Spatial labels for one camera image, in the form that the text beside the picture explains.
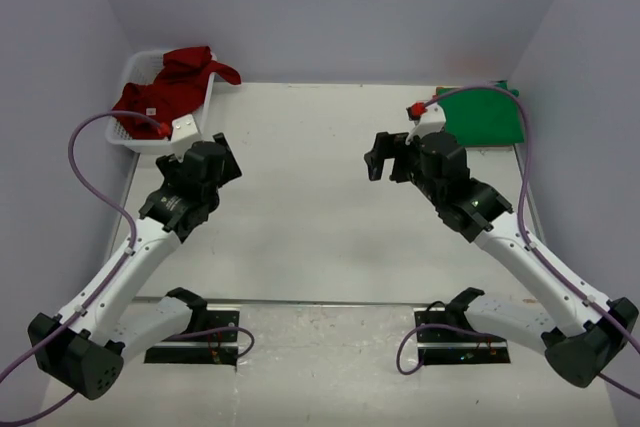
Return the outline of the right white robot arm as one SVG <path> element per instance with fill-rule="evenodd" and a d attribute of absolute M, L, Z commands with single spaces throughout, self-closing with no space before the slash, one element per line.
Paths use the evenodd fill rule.
<path fill-rule="evenodd" d="M 468 288 L 446 304 L 443 329 L 459 340 L 496 337 L 533 350 L 575 387 L 599 377 L 626 345 L 638 308 L 590 287 L 520 226 L 508 200 L 471 176 L 453 135 L 379 132 L 364 156 L 370 180 L 381 179 L 388 159 L 392 181 L 413 184 L 447 227 L 497 260 L 539 304 L 530 310 Z"/>

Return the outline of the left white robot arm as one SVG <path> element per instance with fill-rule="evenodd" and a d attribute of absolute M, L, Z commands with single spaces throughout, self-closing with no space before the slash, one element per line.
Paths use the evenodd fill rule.
<path fill-rule="evenodd" d="M 125 364 L 154 344 L 174 335 L 195 340 L 207 330 L 205 301 L 183 288 L 131 323 L 121 317 L 160 264 L 218 208 L 220 188 L 242 172 L 222 133 L 195 142 L 182 158 L 159 157 L 156 166 L 163 183 L 116 253 L 56 315 L 40 313 L 27 328 L 38 367 L 89 400 L 103 396 Z"/>

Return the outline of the red t shirt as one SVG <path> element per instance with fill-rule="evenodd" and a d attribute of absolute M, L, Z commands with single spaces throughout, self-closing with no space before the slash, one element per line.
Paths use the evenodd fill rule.
<path fill-rule="evenodd" d="M 196 111 L 205 100 L 209 77 L 219 75 L 232 85 L 241 83 L 232 67 L 213 59 L 208 46 L 189 47 L 163 55 L 163 68 L 149 84 L 129 82 L 115 104 L 115 111 L 143 114 L 158 123 L 171 122 Z M 160 140 L 154 124 L 131 116 L 119 116 L 124 130 L 136 140 Z"/>

